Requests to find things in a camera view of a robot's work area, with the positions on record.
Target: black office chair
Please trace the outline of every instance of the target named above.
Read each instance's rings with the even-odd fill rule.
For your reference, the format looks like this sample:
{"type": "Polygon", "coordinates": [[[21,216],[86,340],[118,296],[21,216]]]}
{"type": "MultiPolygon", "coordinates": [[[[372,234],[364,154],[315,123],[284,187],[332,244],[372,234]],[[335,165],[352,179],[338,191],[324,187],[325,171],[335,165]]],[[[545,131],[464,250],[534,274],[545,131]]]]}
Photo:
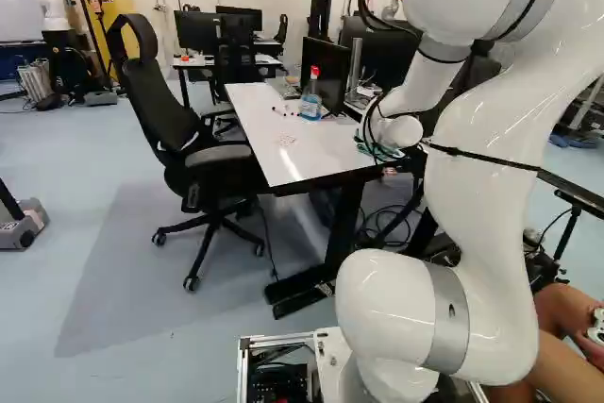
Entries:
{"type": "Polygon", "coordinates": [[[276,42],[280,42],[281,44],[285,43],[285,39],[287,38],[287,25],[289,23],[287,14],[282,14],[279,16],[279,30],[273,40],[276,42]]]}
{"type": "Polygon", "coordinates": [[[184,212],[205,212],[175,226],[160,227],[153,236],[153,243],[164,245],[168,233],[208,226],[193,267],[183,282],[186,290],[194,292],[199,284],[197,273],[212,236],[220,227],[249,241],[256,255],[262,255],[264,241],[227,216],[250,214],[257,203],[257,194],[267,188],[266,180],[246,143],[219,143],[214,139],[207,120],[220,113],[199,118],[174,98],[156,61],[158,39],[144,16],[118,16],[109,29],[107,41],[118,78],[144,136],[165,166],[168,187],[182,198],[184,212]],[[122,38],[125,25],[132,28],[139,42],[140,56],[136,59],[129,59],[126,54],[122,38]]]}
{"type": "MultiPolygon", "coordinates": [[[[215,58],[216,92],[220,102],[228,102],[225,84],[262,82],[264,77],[256,64],[253,27],[248,18],[226,14],[221,20],[222,39],[215,58]]],[[[216,137],[239,126],[236,117],[217,118],[216,137]]]]}

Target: small object on desk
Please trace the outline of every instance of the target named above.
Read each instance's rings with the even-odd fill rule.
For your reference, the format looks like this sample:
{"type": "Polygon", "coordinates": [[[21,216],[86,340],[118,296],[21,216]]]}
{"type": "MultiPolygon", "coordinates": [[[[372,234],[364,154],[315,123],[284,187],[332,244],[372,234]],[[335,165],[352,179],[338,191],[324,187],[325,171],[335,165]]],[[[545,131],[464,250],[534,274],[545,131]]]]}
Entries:
{"type": "Polygon", "coordinates": [[[361,87],[361,86],[357,87],[357,93],[362,96],[366,96],[368,98],[373,98],[375,94],[379,94],[379,93],[376,93],[376,90],[373,88],[368,89],[368,88],[361,87]]]}
{"type": "Polygon", "coordinates": [[[273,106],[272,111],[278,113],[279,115],[283,115],[284,117],[287,117],[287,113],[285,113],[283,110],[281,110],[275,106],[273,106]]]}
{"type": "Polygon", "coordinates": [[[300,103],[300,116],[307,120],[321,120],[321,96],[317,90],[317,79],[320,75],[318,66],[310,67],[310,82],[307,84],[302,93],[302,101],[300,103]]]}
{"type": "Polygon", "coordinates": [[[290,85],[297,85],[300,83],[300,77],[298,76],[285,76],[285,81],[290,85]]]}
{"type": "Polygon", "coordinates": [[[281,134],[279,136],[279,138],[277,139],[277,143],[283,147],[292,145],[295,143],[295,141],[296,141],[295,137],[288,136],[287,134],[281,134]]]}
{"type": "Polygon", "coordinates": [[[359,130],[355,132],[353,137],[354,141],[357,143],[357,149],[363,154],[367,156],[371,156],[376,160],[380,160],[381,162],[387,162],[392,160],[392,158],[402,159],[405,157],[405,154],[391,146],[387,145],[373,145],[371,143],[366,144],[365,141],[359,135],[359,130]]]}

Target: white desk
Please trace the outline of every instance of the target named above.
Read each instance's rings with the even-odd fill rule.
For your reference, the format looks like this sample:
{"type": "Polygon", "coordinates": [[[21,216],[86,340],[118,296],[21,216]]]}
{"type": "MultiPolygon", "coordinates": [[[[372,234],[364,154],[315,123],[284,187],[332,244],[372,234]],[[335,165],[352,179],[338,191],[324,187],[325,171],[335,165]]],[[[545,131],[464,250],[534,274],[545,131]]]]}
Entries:
{"type": "Polygon", "coordinates": [[[305,120],[295,115],[298,100],[284,101],[263,82],[226,84],[226,92],[271,188],[375,166],[357,149],[351,118],[305,120]]]}
{"type": "MultiPolygon", "coordinates": [[[[283,63],[279,59],[268,56],[266,54],[256,55],[256,64],[259,67],[279,67],[283,63]]],[[[191,57],[189,61],[183,61],[179,57],[174,57],[172,66],[178,69],[211,69],[214,66],[214,56],[196,56],[191,57]]]]}
{"type": "Polygon", "coordinates": [[[278,319],[326,297],[324,289],[353,249],[364,185],[379,178],[385,164],[376,165],[357,149],[358,123],[351,118],[328,117],[318,122],[300,118],[295,115],[299,100],[283,100],[266,83],[226,84],[226,93],[271,193],[340,188],[325,262],[264,289],[278,319]]]}
{"type": "MultiPolygon", "coordinates": [[[[275,77],[277,68],[283,67],[283,63],[280,60],[266,54],[256,54],[256,65],[260,68],[268,68],[269,72],[272,72],[268,77],[275,77]]],[[[187,90],[187,77],[185,76],[185,72],[187,70],[211,71],[214,68],[214,56],[195,56],[189,58],[188,61],[184,61],[180,57],[174,57],[172,60],[172,67],[178,71],[182,101],[185,107],[189,108],[191,102],[189,101],[189,91],[187,90]]]]}

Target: whiteboard desk surface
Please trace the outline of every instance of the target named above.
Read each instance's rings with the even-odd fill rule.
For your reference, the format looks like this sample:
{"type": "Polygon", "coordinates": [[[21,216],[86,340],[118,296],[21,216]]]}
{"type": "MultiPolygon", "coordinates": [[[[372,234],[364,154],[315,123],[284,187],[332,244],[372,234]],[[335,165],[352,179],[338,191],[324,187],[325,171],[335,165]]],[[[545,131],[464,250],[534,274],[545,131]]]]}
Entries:
{"type": "Polygon", "coordinates": [[[272,188],[376,165],[357,149],[351,118],[305,120],[296,115],[299,100],[284,101],[264,82],[226,84],[226,92],[272,188]]]}

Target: paper on desk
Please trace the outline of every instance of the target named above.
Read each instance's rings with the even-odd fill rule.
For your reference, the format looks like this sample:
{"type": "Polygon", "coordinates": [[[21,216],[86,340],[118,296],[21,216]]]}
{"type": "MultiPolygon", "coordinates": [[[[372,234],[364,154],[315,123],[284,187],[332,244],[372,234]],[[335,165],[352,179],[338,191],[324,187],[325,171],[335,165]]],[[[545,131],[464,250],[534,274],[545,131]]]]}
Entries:
{"type": "Polygon", "coordinates": [[[367,96],[368,98],[373,98],[374,90],[373,89],[365,89],[364,87],[357,87],[357,93],[363,96],[367,96]]]}

